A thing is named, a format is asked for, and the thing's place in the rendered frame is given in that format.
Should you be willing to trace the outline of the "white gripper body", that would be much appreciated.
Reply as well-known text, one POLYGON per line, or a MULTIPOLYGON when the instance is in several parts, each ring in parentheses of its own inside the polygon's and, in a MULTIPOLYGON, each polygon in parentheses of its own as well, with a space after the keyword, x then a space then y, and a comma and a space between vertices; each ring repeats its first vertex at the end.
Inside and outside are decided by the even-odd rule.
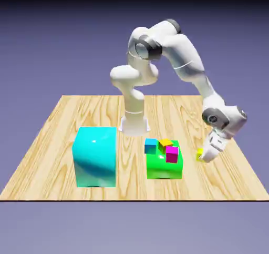
POLYGON ((206 141, 203 145, 203 159, 206 163, 209 163, 214 160, 216 156, 222 151, 223 150, 221 148, 218 148, 214 144, 211 144, 209 141, 206 141))

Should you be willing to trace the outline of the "small magenta cube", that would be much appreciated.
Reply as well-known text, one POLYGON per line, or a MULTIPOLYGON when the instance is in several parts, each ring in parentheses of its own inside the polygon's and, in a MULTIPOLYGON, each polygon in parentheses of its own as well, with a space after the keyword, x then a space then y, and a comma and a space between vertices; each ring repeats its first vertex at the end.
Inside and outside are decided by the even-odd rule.
POLYGON ((167 163, 177 163, 179 155, 179 147, 175 146, 166 146, 165 156, 167 163))

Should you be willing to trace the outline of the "small orange cube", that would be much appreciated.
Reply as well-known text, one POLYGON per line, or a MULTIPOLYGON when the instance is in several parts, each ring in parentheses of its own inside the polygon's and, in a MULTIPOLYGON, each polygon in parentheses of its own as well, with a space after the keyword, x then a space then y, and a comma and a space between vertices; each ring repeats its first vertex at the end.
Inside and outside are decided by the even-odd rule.
POLYGON ((173 142, 169 139, 160 139, 158 140, 158 149, 165 154, 166 147, 173 146, 173 142))

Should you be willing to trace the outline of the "small cyan cube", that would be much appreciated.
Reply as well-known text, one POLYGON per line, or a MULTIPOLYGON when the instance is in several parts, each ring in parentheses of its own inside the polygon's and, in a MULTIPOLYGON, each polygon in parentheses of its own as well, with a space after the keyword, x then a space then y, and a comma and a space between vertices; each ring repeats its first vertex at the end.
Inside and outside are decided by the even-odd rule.
POLYGON ((144 153, 155 155, 158 141, 152 138, 146 138, 144 142, 144 153))

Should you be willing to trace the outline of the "large green box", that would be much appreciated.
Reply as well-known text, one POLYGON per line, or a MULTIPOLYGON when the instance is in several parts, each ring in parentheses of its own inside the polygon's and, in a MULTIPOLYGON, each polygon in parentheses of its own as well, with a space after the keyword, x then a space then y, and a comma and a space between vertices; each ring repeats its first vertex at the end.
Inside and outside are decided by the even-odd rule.
POLYGON ((172 140, 173 146, 179 147, 177 163, 167 163, 166 156, 156 147, 156 154, 146 154, 147 179, 182 179, 183 157, 179 142, 172 140))

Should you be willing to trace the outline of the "large cyan box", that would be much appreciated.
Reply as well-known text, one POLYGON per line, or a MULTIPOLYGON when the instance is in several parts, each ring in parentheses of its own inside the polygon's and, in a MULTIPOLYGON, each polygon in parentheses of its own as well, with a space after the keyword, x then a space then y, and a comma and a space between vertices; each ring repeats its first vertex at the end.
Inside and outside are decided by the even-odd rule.
POLYGON ((116 127, 80 127, 72 154, 77 187, 116 186, 116 127))

